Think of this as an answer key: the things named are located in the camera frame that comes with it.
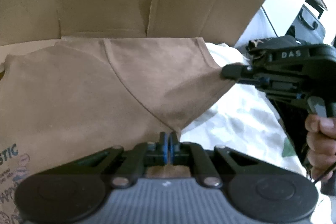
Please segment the person's right hand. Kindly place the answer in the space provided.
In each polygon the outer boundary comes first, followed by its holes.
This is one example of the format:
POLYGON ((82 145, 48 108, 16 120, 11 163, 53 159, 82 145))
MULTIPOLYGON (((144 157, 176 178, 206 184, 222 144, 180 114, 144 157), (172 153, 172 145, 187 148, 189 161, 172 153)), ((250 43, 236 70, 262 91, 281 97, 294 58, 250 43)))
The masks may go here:
POLYGON ((317 180, 335 163, 335 118, 309 114, 305 121, 305 128, 311 177, 317 180))

